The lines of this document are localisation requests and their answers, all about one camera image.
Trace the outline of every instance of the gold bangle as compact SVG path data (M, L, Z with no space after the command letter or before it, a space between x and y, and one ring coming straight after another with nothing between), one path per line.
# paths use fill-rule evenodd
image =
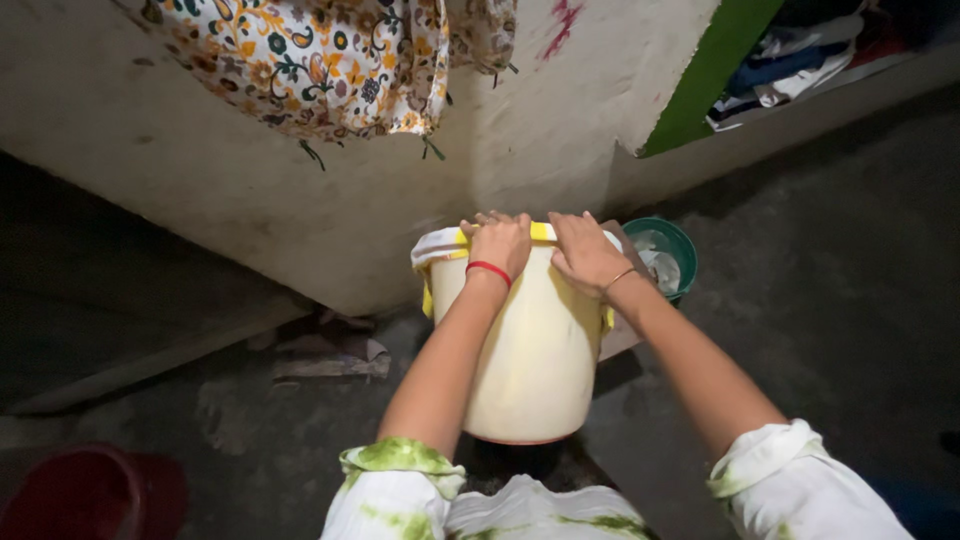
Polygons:
M603 296L607 296L607 291L610 290L610 287L612 287L613 284L616 283L617 280L619 280L620 278L626 276L627 274L630 274L631 272L636 272L636 268L633 267L633 266L631 266L630 269L624 270L623 272L620 272L619 274L617 274L616 277L613 278L612 280L610 280L610 282L607 283L607 286L605 286L605 287L603 288Z

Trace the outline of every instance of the red bucket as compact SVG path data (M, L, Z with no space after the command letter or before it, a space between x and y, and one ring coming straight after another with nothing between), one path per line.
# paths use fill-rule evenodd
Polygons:
M186 512L180 465L108 444L37 465L0 514L4 540L174 540Z

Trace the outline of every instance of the green and white shirt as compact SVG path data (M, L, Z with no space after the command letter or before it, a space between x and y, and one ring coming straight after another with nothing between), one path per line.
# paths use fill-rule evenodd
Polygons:
M552 493L517 476L492 497L458 496L464 468L412 439L347 450L340 462L347 481L327 512L325 540L656 538L609 487ZM707 486L743 538L910 538L803 420L740 435Z

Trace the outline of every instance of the green painted edge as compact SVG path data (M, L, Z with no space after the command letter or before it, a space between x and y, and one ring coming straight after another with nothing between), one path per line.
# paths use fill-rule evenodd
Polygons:
M636 150L637 158L713 135L704 120L707 111L782 4L783 0L723 0L717 6L657 126Z

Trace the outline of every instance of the red paint mark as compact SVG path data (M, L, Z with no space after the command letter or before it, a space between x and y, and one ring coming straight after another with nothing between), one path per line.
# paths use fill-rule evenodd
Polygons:
M540 53L537 55L537 60L548 61L554 53L560 51L560 48L564 45L566 39L570 37L570 29L573 27L573 23L576 22L577 16L580 14L580 11L583 8L583 4L575 8L570 8L567 5L566 0L557 0L550 12L553 14L553 16L557 17L557 24L561 25L562 28L555 36L553 36L550 44L547 45L545 49L540 51Z

